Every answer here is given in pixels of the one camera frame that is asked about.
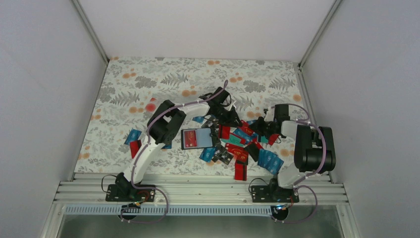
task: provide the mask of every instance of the red tag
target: red tag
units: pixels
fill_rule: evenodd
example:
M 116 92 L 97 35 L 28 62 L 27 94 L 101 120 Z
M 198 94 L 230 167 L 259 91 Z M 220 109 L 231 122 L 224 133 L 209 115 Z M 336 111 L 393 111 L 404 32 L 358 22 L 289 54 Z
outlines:
M 226 143 L 225 147 L 226 147 L 226 149 L 232 148 L 232 149 L 244 150 L 243 147 L 240 147 L 240 146 L 237 146 L 237 145 L 234 145 L 234 144 L 231 144 L 231 143 Z
M 131 159 L 134 159 L 134 156 L 136 156 L 137 152 L 140 150 L 140 147 L 142 147 L 142 142 L 140 140 L 130 142 Z
M 279 134 L 271 135 L 270 138 L 268 139 L 268 144 L 273 145 L 278 137 L 279 137 Z
M 184 143 L 185 143 L 185 147 L 196 147 L 197 146 L 197 139 L 196 139 L 196 131 L 195 130 L 184 131 Z
M 220 139 L 229 139 L 230 127 L 219 125 L 219 138 Z
M 241 131 L 245 132 L 247 135 L 254 134 L 254 131 L 248 128 L 249 124 L 246 121 L 241 120 L 241 122 L 242 122 L 242 126 L 238 127 Z
M 235 180 L 246 181 L 247 180 L 247 166 L 241 165 L 238 162 L 235 163 Z

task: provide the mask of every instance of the gray leaf pattern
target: gray leaf pattern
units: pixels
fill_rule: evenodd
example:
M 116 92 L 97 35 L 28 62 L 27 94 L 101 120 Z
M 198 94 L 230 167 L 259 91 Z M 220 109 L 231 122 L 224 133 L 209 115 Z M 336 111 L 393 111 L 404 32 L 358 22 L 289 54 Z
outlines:
M 124 141 L 131 129 L 143 133 L 147 122 L 161 102 L 196 100 L 214 92 L 223 81 L 235 101 L 243 120 L 263 116 L 264 108 L 278 103 L 302 105 L 297 79 L 291 62 L 265 60 L 177 59 L 114 57 L 106 70 L 100 93 L 91 115 L 75 171 L 78 173 L 118 173 L 132 161 L 130 147 Z M 292 119 L 304 113 L 291 108 Z M 201 124 L 185 121 L 181 129 L 198 128 Z M 199 159 L 201 150 L 181 150 L 180 132 L 172 141 L 172 149 L 161 150 L 147 168 L 149 174 L 233 176 L 234 164 L 206 163 Z M 265 149 L 277 153 L 284 168 L 293 162 L 294 141 Z M 270 173 L 248 164 L 249 176 Z

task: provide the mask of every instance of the floral tablecloth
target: floral tablecloth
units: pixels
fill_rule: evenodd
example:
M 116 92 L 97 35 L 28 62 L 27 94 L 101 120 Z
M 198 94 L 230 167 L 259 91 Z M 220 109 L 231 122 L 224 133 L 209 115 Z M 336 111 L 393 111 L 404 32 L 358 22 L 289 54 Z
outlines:
M 79 154 L 75 172 L 118 173 L 131 162 L 130 147 L 124 144 L 132 128 L 145 131 L 146 123 L 166 99 L 186 103 L 214 92 L 228 79 L 226 90 L 236 101 L 238 115 L 253 120 L 263 109 L 278 103 L 302 105 L 293 64 L 283 61 L 225 60 L 189 58 L 113 57 L 106 70 L 91 121 Z M 290 108 L 292 119 L 303 111 Z M 195 121 L 181 128 L 198 128 Z M 172 149 L 162 150 L 150 163 L 148 174 L 234 175 L 229 165 L 206 163 L 199 159 L 201 149 L 181 150 L 180 133 Z M 293 162 L 294 141 L 265 145 L 284 161 L 281 169 Z M 270 173 L 250 158 L 248 175 Z

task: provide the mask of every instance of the white wall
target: white wall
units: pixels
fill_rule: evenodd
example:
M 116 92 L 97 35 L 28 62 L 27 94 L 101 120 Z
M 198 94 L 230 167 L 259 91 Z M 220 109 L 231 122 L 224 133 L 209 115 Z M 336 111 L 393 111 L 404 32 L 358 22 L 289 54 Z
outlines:
M 343 1 L 304 66 L 363 237 L 419 237 L 420 1 Z
M 69 0 L 0 3 L 0 237 L 38 237 L 105 63 Z
M 108 57 L 299 62 L 333 0 L 80 0 Z

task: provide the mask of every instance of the metal frame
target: metal frame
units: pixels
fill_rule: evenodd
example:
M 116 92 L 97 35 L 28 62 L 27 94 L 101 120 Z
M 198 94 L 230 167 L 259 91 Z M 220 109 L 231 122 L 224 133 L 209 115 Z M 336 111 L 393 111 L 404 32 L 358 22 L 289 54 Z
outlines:
M 360 238 L 350 205 L 337 205 L 337 212 L 344 238 Z
M 314 49 L 315 45 L 318 43 L 320 37 L 324 33 L 327 25 L 330 23 L 333 15 L 336 13 L 337 8 L 340 6 L 341 2 L 343 0 L 335 0 L 334 3 L 331 5 L 331 8 L 329 9 L 327 15 L 324 18 L 324 21 L 322 22 L 321 26 L 319 27 L 318 31 L 316 32 L 314 38 L 312 39 L 311 43 L 309 44 L 309 47 L 306 49 L 305 54 L 302 57 L 302 60 L 299 64 L 300 67 L 303 67 L 308 60 L 309 55 L 311 54 L 312 50 Z
M 76 8 L 76 11 L 79 13 L 80 18 L 83 21 L 83 24 L 86 27 L 86 30 L 89 32 L 89 35 L 92 38 L 92 41 L 94 42 L 96 49 L 98 50 L 99 54 L 101 55 L 102 59 L 104 60 L 104 62 L 108 65 L 108 57 L 106 56 L 105 50 L 101 44 L 101 42 L 99 41 L 98 36 L 96 35 L 95 31 L 93 30 L 93 27 L 87 17 L 87 15 L 85 14 L 85 11 L 83 10 L 82 5 L 80 4 L 79 0 L 71 0 L 73 2 L 74 7 Z

